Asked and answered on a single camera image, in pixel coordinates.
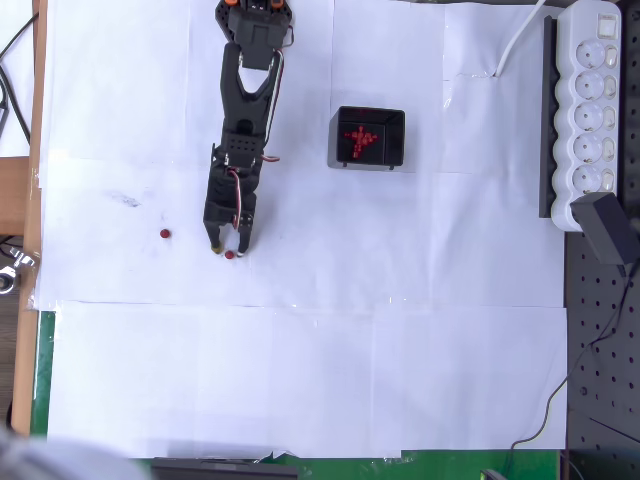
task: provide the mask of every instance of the wooden table edge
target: wooden table edge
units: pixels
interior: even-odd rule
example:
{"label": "wooden table edge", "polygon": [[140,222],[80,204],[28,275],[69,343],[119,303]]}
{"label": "wooden table edge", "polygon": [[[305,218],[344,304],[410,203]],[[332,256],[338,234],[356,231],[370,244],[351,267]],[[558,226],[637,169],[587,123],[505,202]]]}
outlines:
{"label": "wooden table edge", "polygon": [[[31,147],[27,179],[27,198],[24,221],[24,249],[39,258],[42,251],[41,192],[38,186],[40,143],[42,134],[42,108],[44,95],[44,67],[47,44],[47,0],[33,0],[34,12],[40,16],[34,25],[35,83],[31,122]],[[33,310],[33,292],[36,271],[24,271],[20,288],[16,365],[13,379],[13,412],[11,424],[16,432],[28,435],[31,428],[33,379],[35,372],[38,312]]]}

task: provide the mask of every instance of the white paper sheet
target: white paper sheet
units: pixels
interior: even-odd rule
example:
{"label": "white paper sheet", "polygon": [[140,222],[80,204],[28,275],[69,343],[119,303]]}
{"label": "white paper sheet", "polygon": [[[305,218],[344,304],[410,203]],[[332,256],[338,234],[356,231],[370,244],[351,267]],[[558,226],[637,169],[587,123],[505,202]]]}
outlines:
{"label": "white paper sheet", "polygon": [[433,188],[434,303],[562,306],[564,235],[517,177],[438,173]]}
{"label": "white paper sheet", "polygon": [[[407,18],[406,5],[377,1],[402,13],[397,19],[384,17],[385,24],[401,29]],[[141,168],[138,160],[127,162],[125,156],[105,159],[106,154],[99,152],[90,159],[67,158],[53,145],[73,144],[72,138],[52,130],[51,152],[55,155],[49,158],[46,188],[40,308],[51,308],[60,299],[349,309],[427,302],[428,269],[421,254],[426,251],[426,240],[419,212],[429,208],[419,201],[416,176],[336,171],[326,166],[331,5],[331,1],[292,3],[296,42],[286,50],[285,80],[267,147],[268,153],[280,155],[282,161],[263,167],[250,255],[228,262],[211,254],[202,225],[210,148],[219,138],[222,117],[218,89],[211,85],[219,78],[219,52],[225,40],[211,33],[217,31],[209,22],[213,14],[210,2],[193,1],[186,98],[190,141],[184,161],[178,165],[151,162]],[[339,5],[350,15],[361,7],[353,0]],[[59,28],[63,10],[66,8],[57,10]],[[435,43],[430,75],[426,76],[431,88],[422,97],[428,102],[425,100],[419,124],[432,132],[431,138],[438,138],[440,90],[436,85],[441,76],[437,66],[442,36],[437,32],[442,29],[444,11],[437,8],[423,18],[433,27],[429,41]],[[340,45],[350,32],[351,26],[343,25],[333,41]],[[374,39],[376,33],[370,30],[367,35]],[[110,48],[126,56],[128,44],[118,45]],[[350,51],[350,68],[369,68],[368,57]],[[408,62],[419,54],[418,48],[407,49],[398,53],[398,61]],[[162,59],[150,57],[149,62]],[[57,81],[63,75],[58,71],[56,65],[54,85],[64,85]],[[122,76],[119,81],[137,80]],[[120,96],[112,92],[108,101],[126,105],[128,91],[120,86],[118,92]],[[349,92],[341,98],[358,101]],[[394,90],[387,94],[389,102],[393,98],[406,102],[407,94]],[[218,120],[207,122],[207,116]],[[176,129],[184,121],[171,116],[165,119]],[[100,118],[91,117],[87,123],[93,125],[83,128],[93,135]],[[151,129],[139,141],[155,141],[163,131]],[[414,155],[437,158],[425,137],[430,138],[411,137],[410,142],[416,142],[414,152],[421,152]],[[123,203],[123,198],[135,199],[136,206]],[[162,228],[172,231],[169,241],[160,238]],[[69,232],[84,242],[69,243],[65,240]],[[236,235],[228,234],[229,248],[235,242]],[[69,255],[83,260],[69,261]],[[180,282],[171,280],[176,271],[184,272]]]}
{"label": "white paper sheet", "polygon": [[[0,2],[0,50],[18,33],[33,15],[31,0],[3,0]],[[2,59],[2,67],[16,94],[24,120],[31,128],[33,108],[33,27],[18,38]],[[29,156],[29,144],[20,128],[13,106],[7,98],[9,114],[0,132],[1,157]]]}
{"label": "white paper sheet", "polygon": [[404,163],[394,172],[416,172],[440,157],[445,8],[388,0],[336,2],[331,116],[341,106],[403,110]]}
{"label": "white paper sheet", "polygon": [[[566,374],[563,309],[91,305],[56,317],[49,438],[134,458],[508,448]],[[528,448],[562,448],[565,393]]]}
{"label": "white paper sheet", "polygon": [[542,23],[502,51],[531,7],[447,6],[443,155],[433,189],[435,304],[563,305],[564,235],[538,218]]}

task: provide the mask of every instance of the power socket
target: power socket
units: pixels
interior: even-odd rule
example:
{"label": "power socket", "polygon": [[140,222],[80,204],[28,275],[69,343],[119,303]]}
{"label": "power socket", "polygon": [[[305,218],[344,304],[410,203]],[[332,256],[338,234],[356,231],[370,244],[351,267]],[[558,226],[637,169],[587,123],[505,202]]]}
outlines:
{"label": "power socket", "polygon": [[578,0],[557,25],[551,219],[561,230],[581,232],[571,203],[592,192],[617,194],[622,21],[613,3]]}

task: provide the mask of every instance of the white cable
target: white cable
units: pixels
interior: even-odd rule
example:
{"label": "white cable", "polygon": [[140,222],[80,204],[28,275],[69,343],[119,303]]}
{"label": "white cable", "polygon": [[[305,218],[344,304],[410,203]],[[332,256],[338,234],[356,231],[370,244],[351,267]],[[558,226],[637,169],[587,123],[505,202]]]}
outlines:
{"label": "white cable", "polygon": [[564,453],[560,452],[560,455],[562,455],[562,457],[563,457],[567,462],[569,462],[569,465],[571,465],[571,466],[573,467],[573,469],[576,471],[576,473],[577,473],[577,474],[578,474],[578,476],[580,477],[580,480],[584,480],[584,477],[582,476],[582,473],[580,473],[580,470],[578,470],[578,467],[576,467],[576,466],[573,464],[573,462],[572,462],[571,460],[569,460],[569,459],[567,458],[567,456],[566,456]]}
{"label": "white cable", "polygon": [[522,35],[522,32],[524,31],[524,29],[527,28],[527,25],[531,23],[531,20],[533,19],[533,17],[535,17],[536,13],[538,13],[538,10],[542,8],[542,5],[544,5],[544,2],[545,0],[538,0],[538,3],[536,3],[535,7],[533,7],[533,10],[531,10],[531,13],[527,17],[527,19],[524,21],[522,26],[518,29],[518,31],[511,38],[511,40],[509,40],[509,43],[507,44],[507,48],[504,49],[502,58],[500,58],[500,63],[498,64],[496,73],[493,74],[494,77],[499,77],[500,75],[502,75],[502,70],[504,70],[504,64],[507,63],[507,58],[509,58],[509,53],[511,53],[511,49],[513,48],[513,45],[518,40],[518,37]]}

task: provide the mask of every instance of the black wire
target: black wire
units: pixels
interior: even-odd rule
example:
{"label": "black wire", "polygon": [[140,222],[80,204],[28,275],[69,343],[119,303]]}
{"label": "black wire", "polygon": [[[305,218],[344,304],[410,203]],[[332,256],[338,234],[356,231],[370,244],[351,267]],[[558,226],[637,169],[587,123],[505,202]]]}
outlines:
{"label": "black wire", "polygon": [[2,60],[2,57],[4,57],[4,54],[7,53],[7,50],[11,48],[11,45],[13,45],[14,42],[20,37],[20,35],[22,35],[22,32],[24,32],[27,28],[29,28],[29,25],[31,25],[36,20],[36,18],[38,18],[38,15],[39,13],[36,13],[33,17],[31,17],[29,21],[25,23],[20,30],[18,30],[18,33],[16,33],[13,36],[13,38],[9,40],[9,43],[7,44],[7,46],[4,47],[4,49],[0,52],[0,60]]}
{"label": "black wire", "polygon": [[[0,52],[0,61],[2,60],[4,55],[7,53],[7,51],[11,48],[11,46],[14,44],[14,42],[20,37],[20,35],[22,35],[22,33],[29,27],[29,25],[31,25],[35,21],[36,18],[38,18],[38,15],[39,14],[36,13],[33,17],[31,17],[29,21],[22,26],[22,28],[18,31],[18,33],[16,33],[13,36],[13,38],[9,40],[9,43],[7,44],[7,46],[4,47],[2,52]],[[31,132],[29,132],[29,127],[27,126],[27,122],[24,121],[24,117],[22,116],[22,112],[20,111],[20,107],[18,106],[18,101],[13,92],[13,88],[11,87],[11,83],[9,82],[9,79],[7,78],[7,74],[2,68],[2,65],[0,65],[0,81],[4,86],[4,89],[6,89],[7,91],[7,96],[9,97],[9,101],[11,102],[11,105],[13,106],[13,109],[16,112],[18,123],[20,124],[20,128],[22,128],[22,132],[24,133],[24,136],[27,139],[27,143],[31,144]]]}
{"label": "black wire", "polygon": [[[636,275],[639,267],[640,267],[640,260],[636,260],[636,262],[633,264],[633,267],[631,267],[631,271],[629,272],[629,276],[627,277],[627,282],[626,282],[626,284],[624,286],[624,290],[622,292],[622,298],[620,299],[620,302],[618,303],[618,308],[613,312],[611,317],[609,317],[609,320],[607,321],[607,324],[605,325],[605,327],[602,329],[602,332],[600,332],[600,335],[598,335],[598,337],[595,340],[592,340],[591,342],[589,342],[582,349],[582,352],[580,352],[580,355],[578,355],[578,358],[576,358],[576,361],[573,364],[573,367],[571,367],[571,370],[569,370],[569,373],[567,373],[567,376],[564,377],[564,380],[562,380],[560,385],[558,385],[558,387],[549,396],[549,399],[547,400],[547,406],[546,406],[545,412],[544,412],[544,419],[542,420],[542,425],[540,426],[540,429],[538,429],[538,431],[535,434],[533,434],[531,437],[525,438],[524,440],[517,440],[517,441],[515,441],[515,442],[513,442],[511,444],[511,448],[510,448],[510,452],[509,452],[509,460],[508,460],[508,463],[507,463],[507,467],[505,469],[505,477],[509,476],[509,472],[511,470],[511,464],[513,463],[513,455],[514,455],[514,452],[515,452],[516,445],[520,445],[522,443],[528,443],[528,442],[530,442],[532,440],[535,440],[542,433],[542,431],[544,430],[544,427],[547,425],[547,420],[549,418],[549,409],[551,407],[551,401],[553,400],[553,397],[555,397],[556,394],[560,391],[560,389],[564,386],[564,384],[567,383],[567,380],[569,380],[569,377],[571,376],[573,371],[578,366],[578,363],[580,362],[580,359],[582,358],[582,356],[587,352],[587,350],[590,350],[596,343],[602,342],[603,340],[611,338],[617,332],[618,326],[620,325],[620,318],[622,317],[622,309],[624,307],[624,302],[625,302],[625,300],[627,298],[627,293],[629,292],[629,287],[631,286],[631,282],[633,280],[633,277]],[[607,335],[605,335],[604,333],[607,331],[607,329],[611,325],[611,322],[613,321],[614,318],[616,318],[616,323],[615,323],[616,326],[611,328],[609,333]]]}
{"label": "black wire", "polygon": [[9,255],[7,252],[5,252],[4,250],[2,250],[2,248],[0,247],[0,255],[2,255],[3,257],[7,257],[10,258],[11,260],[15,260],[15,257],[13,255]]}
{"label": "black wire", "polygon": [[15,94],[13,93],[13,88],[9,83],[9,79],[7,78],[7,74],[4,72],[4,68],[0,65],[0,81],[4,84],[7,89],[7,95],[9,96],[9,101],[13,106],[13,110],[16,113],[16,117],[18,118],[18,123],[20,124],[20,128],[22,128],[22,132],[24,133],[25,138],[27,139],[27,143],[31,144],[31,132],[29,132],[29,127],[27,126],[27,122],[24,121],[24,117],[22,116],[22,112],[20,111],[20,107],[18,106],[18,100],[16,99]]}

